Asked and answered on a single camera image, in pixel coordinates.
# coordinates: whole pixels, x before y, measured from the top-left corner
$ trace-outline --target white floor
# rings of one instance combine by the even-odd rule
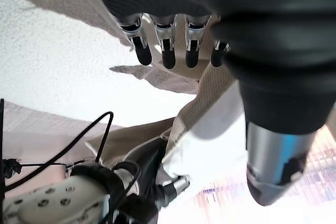
[[[194,98],[109,70],[139,63],[100,28],[27,0],[0,6],[0,97],[9,102],[87,121],[110,110],[115,125],[132,126],[175,116]]]

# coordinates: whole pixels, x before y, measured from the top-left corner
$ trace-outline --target beige fabric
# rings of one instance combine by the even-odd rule
[[[101,154],[101,163],[108,168],[112,168],[131,149],[169,129],[173,120],[174,118],[169,118],[155,123],[111,131]],[[101,138],[102,135],[85,142],[95,155],[98,152]]]
[[[201,78],[197,97],[187,104],[174,120],[166,155],[173,151],[176,143],[211,108],[234,81],[234,77],[225,66],[214,68],[209,64]]]

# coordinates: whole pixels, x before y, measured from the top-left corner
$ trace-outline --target wire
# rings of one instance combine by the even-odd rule
[[[4,99],[0,100],[0,169],[1,169],[1,181],[0,181],[0,221],[3,221],[3,202],[5,199],[5,175],[4,175],[4,166],[2,161],[2,151],[3,151],[3,133],[4,133],[4,107],[5,107]]]
[[[26,166],[43,166],[45,163],[41,163],[41,164],[20,164],[22,167],[26,167]],[[66,164],[62,164],[62,163],[52,163],[50,165],[65,165],[67,166]]]
[[[134,165],[134,167],[136,168],[135,176],[132,182],[126,188],[126,190],[122,191],[121,193],[117,195],[116,200],[114,201],[115,203],[112,206],[110,206],[109,212],[105,215],[105,217],[98,224],[105,224],[112,217],[112,214],[114,213],[116,208],[119,206],[119,203],[121,203],[121,199],[126,197],[127,193],[130,191],[134,183],[139,179],[141,175],[141,169],[137,163],[130,161],[130,160],[124,160],[123,163],[129,163],[131,165]]]
[[[113,120],[113,113],[112,112],[106,112],[103,115],[101,115],[100,117],[98,117],[94,122],[92,122],[88,127],[86,127],[81,133],[79,133],[78,136],[75,137],[74,140],[72,140],[72,142],[70,144],[68,144],[67,147],[65,147],[62,151],[60,151],[56,156],[54,156],[53,158],[51,158],[49,161],[47,161],[45,164],[41,165],[39,168],[37,168],[36,170],[34,170],[33,172],[31,172],[30,174],[28,174],[27,176],[25,176],[24,178],[20,179],[19,181],[12,183],[8,186],[5,187],[5,191],[10,191],[13,190],[14,188],[22,185],[23,183],[27,182],[28,180],[34,178],[37,174],[41,173],[43,170],[45,170],[49,165],[51,165],[52,163],[54,163],[56,160],[58,160],[59,158],[61,158],[64,154],[66,154],[71,148],[73,148],[73,146],[75,144],[77,144],[77,142],[90,130],[92,129],[97,123],[99,123],[105,116],[110,115],[109,118],[109,122],[108,125],[106,126],[105,129],[105,133],[104,136],[102,138],[102,143],[105,143],[106,138],[108,136],[109,130],[110,130],[110,126],[112,124],[112,120]]]
[[[110,129],[111,124],[112,124],[112,120],[109,120],[106,128]],[[94,160],[96,163],[99,163],[99,159],[100,159],[101,153],[103,152],[103,149],[104,149],[104,146],[105,146],[105,142],[106,142],[106,139],[107,139],[108,135],[109,135],[109,131],[105,131],[104,136],[101,139],[101,143],[100,143],[100,146],[99,146],[99,149],[98,149],[98,153],[97,153],[96,159]]]

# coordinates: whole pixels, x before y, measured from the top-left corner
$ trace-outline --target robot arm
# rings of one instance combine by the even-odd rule
[[[71,176],[61,183],[6,199],[4,224],[101,223],[109,212],[113,213],[111,223],[115,224],[156,223],[161,207],[188,187],[185,177],[165,186],[150,183],[155,181],[153,171],[161,161],[158,149],[151,151],[165,146],[165,142],[156,138],[137,147],[112,170],[83,163],[75,166]],[[132,160],[140,165],[140,176],[136,175]]]
[[[215,49],[220,43],[225,48],[223,61],[239,80],[249,122],[248,186],[263,206],[277,200],[303,173],[314,133],[323,126],[336,100],[335,1],[103,2],[118,18],[134,13],[156,17],[186,14],[189,67],[197,64],[202,41],[200,24],[194,26],[190,21],[209,14],[221,17],[213,27]],[[220,65],[212,58],[214,66]]]

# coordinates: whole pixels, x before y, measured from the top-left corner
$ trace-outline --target black fingertip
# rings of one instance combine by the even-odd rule
[[[198,51],[186,51],[185,63],[189,68],[196,67],[198,63]]]
[[[223,64],[223,51],[216,50],[215,48],[212,50],[211,54],[211,64],[212,66],[218,68]]]
[[[167,69],[172,69],[176,64],[175,51],[163,51],[162,52],[162,63]]]
[[[139,62],[142,65],[148,66],[150,63],[152,63],[152,54],[148,45],[146,48],[136,48],[135,52]]]

